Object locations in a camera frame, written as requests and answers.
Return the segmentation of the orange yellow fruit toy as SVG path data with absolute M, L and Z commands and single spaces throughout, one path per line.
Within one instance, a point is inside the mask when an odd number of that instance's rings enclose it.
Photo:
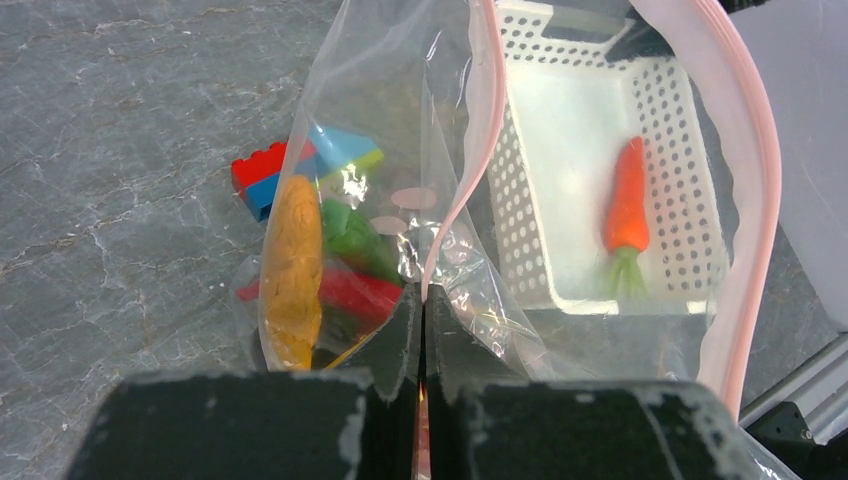
M 307 177 L 293 175 L 272 208 L 260 280 L 264 333 L 279 368 L 312 367 L 322 321 L 323 266 L 317 193 Z

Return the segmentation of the clear polka dot zip bag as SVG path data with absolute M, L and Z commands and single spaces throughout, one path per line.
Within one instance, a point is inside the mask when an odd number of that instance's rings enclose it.
M 313 183 L 364 215 L 396 246 L 403 290 L 422 303 L 416 446 L 412 467 L 431 475 L 424 306 L 442 288 L 474 338 L 531 381 L 696 383 L 739 432 L 740 399 L 778 221 L 781 154 L 760 74 L 750 63 L 681 63 L 718 139 L 710 168 L 729 264 L 711 313 L 569 315 L 521 307 L 503 281 L 488 181 L 507 104 L 500 1 L 346 1 L 322 45 L 280 173 L 293 175 L 310 127 L 371 138 L 385 158 L 363 173 Z M 363 329 L 326 306 L 310 369 L 325 367 L 382 324 Z M 761 471 L 751 455 L 756 475 Z

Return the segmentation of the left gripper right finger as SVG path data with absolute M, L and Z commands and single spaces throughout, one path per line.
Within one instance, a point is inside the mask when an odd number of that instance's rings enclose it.
M 724 406 L 696 383 L 531 381 L 461 325 L 445 291 L 424 306 L 435 479 L 752 479 Z

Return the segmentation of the green chili pepper toy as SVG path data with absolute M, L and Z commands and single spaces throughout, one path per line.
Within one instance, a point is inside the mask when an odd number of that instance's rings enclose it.
M 395 285 L 398 272 L 396 246 L 385 240 L 364 215 L 333 198 L 321 203 L 326 249 L 352 270 Z

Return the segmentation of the red chili pepper toy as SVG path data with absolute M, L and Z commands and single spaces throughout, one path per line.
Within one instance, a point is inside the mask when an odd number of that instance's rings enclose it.
M 388 319 L 402 288 L 369 275 L 320 265 L 294 265 L 241 287 L 236 295 L 243 301 L 264 299 L 265 316 L 275 330 L 304 336 L 322 322 L 326 306 L 373 329 Z

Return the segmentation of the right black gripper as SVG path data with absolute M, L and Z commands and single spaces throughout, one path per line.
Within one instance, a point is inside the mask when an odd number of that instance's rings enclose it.
M 555 1 L 543 26 L 576 36 L 544 35 L 545 63 L 750 63 L 729 16 L 762 1 Z

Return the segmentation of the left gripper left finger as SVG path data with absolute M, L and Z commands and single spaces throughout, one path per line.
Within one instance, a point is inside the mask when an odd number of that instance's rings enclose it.
M 408 479 L 421 319 L 411 285 L 332 369 L 133 376 L 107 396 L 67 477 Z

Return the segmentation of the yellow corn toy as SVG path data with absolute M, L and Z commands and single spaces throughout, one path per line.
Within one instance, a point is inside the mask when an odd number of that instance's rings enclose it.
M 374 336 L 374 334 L 375 334 L 375 332 L 372 332 L 368 335 L 363 336 L 351 348 L 349 348 L 348 350 L 343 352 L 341 355 L 339 355 L 335 360 L 330 362 L 325 367 L 325 369 L 329 370 L 329 369 L 334 369 L 334 368 L 340 366 L 343 362 L 345 362 L 348 358 L 350 358 L 354 353 L 356 353 L 358 350 L 360 350 Z

